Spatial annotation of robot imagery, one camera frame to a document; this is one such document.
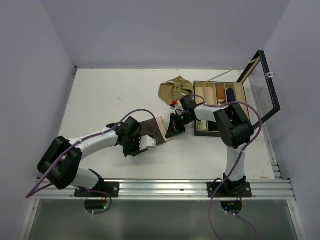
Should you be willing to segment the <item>brown underwear beige waistband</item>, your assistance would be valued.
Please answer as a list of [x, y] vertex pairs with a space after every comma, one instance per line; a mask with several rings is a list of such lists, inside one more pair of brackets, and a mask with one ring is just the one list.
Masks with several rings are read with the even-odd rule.
[[152, 137], [155, 140], [157, 146], [163, 145], [172, 139], [171, 137], [166, 137], [167, 130], [162, 116], [159, 116], [156, 119], [152, 118], [142, 121], [140, 122], [140, 124], [140, 135]]

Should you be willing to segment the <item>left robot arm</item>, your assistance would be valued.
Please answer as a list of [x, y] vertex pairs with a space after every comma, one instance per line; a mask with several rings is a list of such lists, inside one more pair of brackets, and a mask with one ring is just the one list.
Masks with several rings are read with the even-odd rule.
[[74, 186], [86, 189], [92, 196], [99, 196], [106, 190], [103, 178], [92, 169], [80, 168], [80, 162], [100, 150], [116, 146], [122, 146], [126, 157], [140, 154], [141, 130], [141, 123], [129, 117], [118, 126], [112, 123], [78, 139], [56, 137], [37, 170], [59, 190]]

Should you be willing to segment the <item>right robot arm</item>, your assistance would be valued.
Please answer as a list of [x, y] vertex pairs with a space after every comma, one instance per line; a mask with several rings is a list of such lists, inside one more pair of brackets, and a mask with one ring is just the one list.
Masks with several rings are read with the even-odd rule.
[[179, 99], [181, 113], [170, 115], [165, 137], [171, 138], [186, 131], [185, 126], [194, 121], [210, 121], [216, 124], [217, 131], [227, 149], [227, 162], [223, 178], [207, 183], [210, 198], [236, 198], [246, 189], [245, 152], [251, 141], [254, 128], [238, 102], [228, 106], [208, 106], [197, 104], [192, 96]]

